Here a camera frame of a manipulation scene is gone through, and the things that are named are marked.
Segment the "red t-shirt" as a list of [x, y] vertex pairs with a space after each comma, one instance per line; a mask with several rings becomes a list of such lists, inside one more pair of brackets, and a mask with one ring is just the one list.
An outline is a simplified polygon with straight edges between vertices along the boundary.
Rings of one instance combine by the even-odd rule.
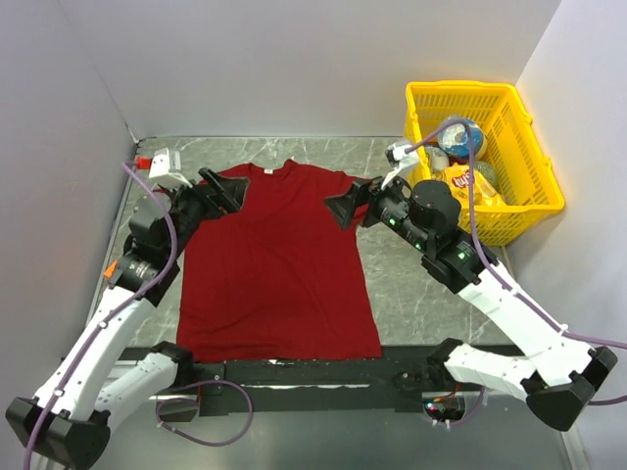
[[324, 203], [353, 177], [294, 161], [225, 175], [248, 180], [244, 205], [185, 249], [177, 343], [201, 362], [381, 356], [357, 230]]

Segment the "pink orange sponge box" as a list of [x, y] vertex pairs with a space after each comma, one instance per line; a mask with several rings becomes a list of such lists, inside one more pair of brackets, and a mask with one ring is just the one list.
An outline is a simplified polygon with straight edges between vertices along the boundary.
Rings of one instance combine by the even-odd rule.
[[110, 286], [113, 286], [115, 284], [113, 277], [116, 272], [118, 262], [119, 261], [115, 259], [104, 271], [104, 278], [107, 281], [107, 284]]

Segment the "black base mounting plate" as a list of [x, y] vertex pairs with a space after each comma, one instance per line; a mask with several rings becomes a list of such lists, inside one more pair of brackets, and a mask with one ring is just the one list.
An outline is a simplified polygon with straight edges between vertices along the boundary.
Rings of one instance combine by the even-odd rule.
[[392, 409], [422, 412], [427, 398], [480, 391], [441, 377], [430, 346], [386, 346], [383, 356], [352, 360], [232, 360], [196, 363], [190, 383], [221, 379], [238, 384], [256, 412]]

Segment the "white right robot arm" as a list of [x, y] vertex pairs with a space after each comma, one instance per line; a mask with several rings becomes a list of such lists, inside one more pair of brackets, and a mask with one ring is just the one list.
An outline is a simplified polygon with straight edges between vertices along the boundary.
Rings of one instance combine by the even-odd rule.
[[363, 226], [388, 227], [421, 254], [433, 279], [484, 313], [520, 351], [505, 356], [446, 339], [427, 359], [430, 383], [443, 391], [467, 383], [507, 394], [549, 427], [569, 430], [592, 404], [616, 354], [568, 337], [515, 287], [499, 259], [458, 226], [461, 205], [446, 183], [421, 181], [406, 194], [408, 186], [401, 177], [358, 180], [324, 203], [343, 229], [359, 209], [365, 210]]

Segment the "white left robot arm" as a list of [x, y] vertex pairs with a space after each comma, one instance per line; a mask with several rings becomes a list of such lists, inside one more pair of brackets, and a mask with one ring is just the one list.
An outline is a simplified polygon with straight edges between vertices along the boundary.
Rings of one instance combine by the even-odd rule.
[[191, 351], [161, 342], [117, 379], [110, 374], [143, 321], [159, 306], [180, 268], [177, 260], [201, 224], [239, 212], [250, 181], [200, 169], [139, 179], [122, 255], [78, 340], [30, 398], [15, 398], [6, 419], [24, 446], [23, 467], [40, 455], [67, 469], [89, 469], [113, 432], [149, 397], [196, 387]]

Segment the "white cup in basket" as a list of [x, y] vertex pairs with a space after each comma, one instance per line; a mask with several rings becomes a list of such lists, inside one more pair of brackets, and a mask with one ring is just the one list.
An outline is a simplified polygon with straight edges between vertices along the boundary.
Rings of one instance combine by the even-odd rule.
[[450, 166], [450, 158], [448, 154], [436, 146], [425, 146], [424, 151], [428, 157], [430, 170], [436, 173]]

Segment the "blue white globe ball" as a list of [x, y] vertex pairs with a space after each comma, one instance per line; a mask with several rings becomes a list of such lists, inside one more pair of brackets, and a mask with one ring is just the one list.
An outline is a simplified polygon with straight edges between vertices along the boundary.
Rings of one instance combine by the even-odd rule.
[[470, 129], [470, 133], [466, 132], [463, 124], [451, 125], [437, 135], [438, 146], [455, 161], [467, 162], [469, 160], [469, 142], [472, 142], [474, 157], [476, 160], [481, 160], [487, 151], [487, 136], [472, 119], [466, 118], [464, 121]]

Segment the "green melon ball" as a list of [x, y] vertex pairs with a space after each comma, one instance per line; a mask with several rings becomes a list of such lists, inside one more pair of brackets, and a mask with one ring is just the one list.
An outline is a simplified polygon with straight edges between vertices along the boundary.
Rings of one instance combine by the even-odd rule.
[[480, 174], [491, 184], [491, 186], [498, 190], [500, 187], [499, 178], [497, 176], [495, 168], [484, 161], [476, 161], [474, 168], [480, 172]]

